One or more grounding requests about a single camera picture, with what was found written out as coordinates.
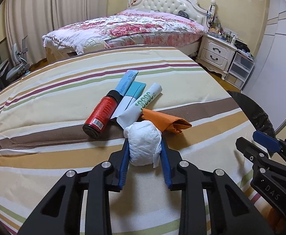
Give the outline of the white tissue ball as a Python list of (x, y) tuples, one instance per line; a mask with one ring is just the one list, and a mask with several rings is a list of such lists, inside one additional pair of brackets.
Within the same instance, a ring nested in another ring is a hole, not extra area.
[(129, 143), (130, 163), (157, 168), (162, 150), (161, 131), (151, 121), (144, 120), (126, 127), (123, 133)]

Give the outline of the black lined trash bin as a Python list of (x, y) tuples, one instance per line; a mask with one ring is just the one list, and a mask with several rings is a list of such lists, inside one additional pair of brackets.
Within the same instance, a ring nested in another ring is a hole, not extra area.
[(242, 109), (256, 130), (265, 133), (272, 138), (276, 137), (273, 124), (269, 120), (268, 114), (263, 110), (262, 107), (242, 93), (234, 91), (227, 92)]

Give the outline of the striped bed sheet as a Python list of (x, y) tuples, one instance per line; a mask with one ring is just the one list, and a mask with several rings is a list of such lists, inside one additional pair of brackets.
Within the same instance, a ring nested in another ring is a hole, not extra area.
[(167, 143), (199, 169), (223, 169), (267, 216), (270, 205), (251, 188), (252, 164), (236, 150), (254, 127), (230, 95), (197, 63), (173, 47), (106, 49), (58, 61), (0, 92), (0, 224), (16, 234), (36, 205), (70, 169), (90, 170), (122, 148), (111, 123), (102, 137), (82, 130), (99, 101), (128, 70), (161, 94), (148, 108), (191, 123)]

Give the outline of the plastic drawer unit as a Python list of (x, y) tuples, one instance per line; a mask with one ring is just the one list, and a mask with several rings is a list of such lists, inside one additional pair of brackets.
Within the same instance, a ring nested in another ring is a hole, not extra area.
[(242, 90), (254, 66), (255, 62), (249, 55), (237, 50), (229, 66), (225, 81)]

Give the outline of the red spray can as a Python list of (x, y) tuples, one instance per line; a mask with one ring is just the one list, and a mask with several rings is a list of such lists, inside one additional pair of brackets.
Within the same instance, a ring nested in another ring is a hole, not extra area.
[(116, 90), (111, 90), (94, 108), (85, 121), (82, 129), (91, 138), (99, 138), (109, 123), (123, 96)]

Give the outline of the white nightstand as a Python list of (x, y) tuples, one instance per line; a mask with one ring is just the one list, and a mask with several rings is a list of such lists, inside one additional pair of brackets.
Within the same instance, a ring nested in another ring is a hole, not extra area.
[(210, 72), (220, 74), (224, 80), (237, 50), (234, 45), (209, 34), (205, 34), (202, 36), (201, 45), (195, 61)]

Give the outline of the white rolled paper tube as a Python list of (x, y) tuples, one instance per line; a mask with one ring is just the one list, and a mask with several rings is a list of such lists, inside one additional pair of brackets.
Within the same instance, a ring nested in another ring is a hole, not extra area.
[(146, 92), (144, 92), (133, 104), (129, 106), (118, 118), (117, 123), (125, 129), (135, 123), (140, 117), (144, 108), (146, 108), (162, 92), (162, 87), (154, 83)]

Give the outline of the nightstand clutter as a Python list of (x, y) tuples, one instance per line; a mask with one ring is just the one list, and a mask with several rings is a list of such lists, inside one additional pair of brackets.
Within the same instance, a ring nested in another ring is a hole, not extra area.
[(238, 38), (238, 35), (230, 29), (223, 28), (218, 20), (216, 11), (216, 2), (211, 0), (210, 7), (207, 10), (206, 22), (209, 27), (208, 33), (220, 38), (231, 45), (235, 46), (238, 50), (246, 54), (249, 58), (254, 60), (254, 56), (251, 54), (250, 49), (246, 43)]

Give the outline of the teal white box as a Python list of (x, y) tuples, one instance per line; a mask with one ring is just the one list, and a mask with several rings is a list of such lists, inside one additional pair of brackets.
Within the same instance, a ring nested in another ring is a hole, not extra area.
[(124, 113), (143, 94), (145, 87), (146, 83), (134, 81), (112, 114), (111, 120), (115, 121), (118, 116)]

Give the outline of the light blue long box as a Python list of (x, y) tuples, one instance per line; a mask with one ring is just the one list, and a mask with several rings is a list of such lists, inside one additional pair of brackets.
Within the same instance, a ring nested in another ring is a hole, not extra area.
[(115, 90), (119, 92), (120, 95), (125, 96), (127, 90), (135, 80), (138, 74), (137, 70), (127, 70), (125, 74), (120, 79), (118, 85), (116, 86)]

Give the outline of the grey desk chair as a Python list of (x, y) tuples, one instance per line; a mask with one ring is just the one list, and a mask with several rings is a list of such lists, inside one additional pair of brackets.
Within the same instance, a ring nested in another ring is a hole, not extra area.
[(28, 48), (26, 46), (26, 37), (21, 41), (21, 50), (17, 48), (17, 44), (14, 43), (12, 46), (12, 60), (15, 63), (13, 68), (9, 70), (6, 75), (7, 81), (12, 81), (20, 78), (23, 75), (28, 75), (30, 73), (30, 64), (27, 60)]

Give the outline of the white tufted headboard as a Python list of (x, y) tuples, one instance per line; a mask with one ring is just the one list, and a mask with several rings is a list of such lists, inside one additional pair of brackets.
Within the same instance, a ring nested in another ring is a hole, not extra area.
[(189, 19), (210, 27), (215, 21), (216, 1), (212, 0), (208, 9), (199, 6), (197, 0), (128, 0), (130, 9), (147, 9), (149, 11), (178, 14), (183, 11)]

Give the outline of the floral bed quilt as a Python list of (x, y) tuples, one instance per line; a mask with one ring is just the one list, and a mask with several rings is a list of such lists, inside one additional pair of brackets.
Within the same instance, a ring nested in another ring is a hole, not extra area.
[(182, 48), (205, 34), (203, 25), (179, 15), (142, 9), (66, 25), (42, 37), (52, 52), (78, 55), (131, 45)]

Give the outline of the beige curtain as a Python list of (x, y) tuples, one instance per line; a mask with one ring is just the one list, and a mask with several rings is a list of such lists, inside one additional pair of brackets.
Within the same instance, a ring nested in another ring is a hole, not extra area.
[(107, 14), (108, 0), (5, 0), (5, 30), (9, 47), (23, 39), (27, 58), (35, 64), (46, 57), (42, 36), (71, 23)]

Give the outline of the white bed frame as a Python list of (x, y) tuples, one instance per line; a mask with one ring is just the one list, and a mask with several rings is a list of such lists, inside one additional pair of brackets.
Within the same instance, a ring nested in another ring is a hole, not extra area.
[[(201, 39), (193, 42), (190, 45), (186, 45), (185, 47), (181, 47), (181, 48), (177, 48), (178, 50), (180, 50), (181, 52), (183, 52), (185, 55), (188, 56), (196, 56), (196, 54), (199, 51), (200, 48), (200, 44), (201, 44)], [(51, 64), (54, 63), (56, 61), (61, 61), (61, 60), (65, 60), (68, 58), (71, 58), (73, 56), (77, 56), (78, 53), (72, 49), (72, 48), (50, 48), (50, 47), (45, 47), (45, 52), (46, 52), (46, 58), (47, 61)], [(90, 53), (90, 52), (96, 52), (102, 49), (106, 49), (106, 47), (104, 47), (104, 44), (102, 43), (96, 43), (96, 44), (91, 44), (91, 45), (87, 45), (86, 48), (84, 48), (83, 53)]]

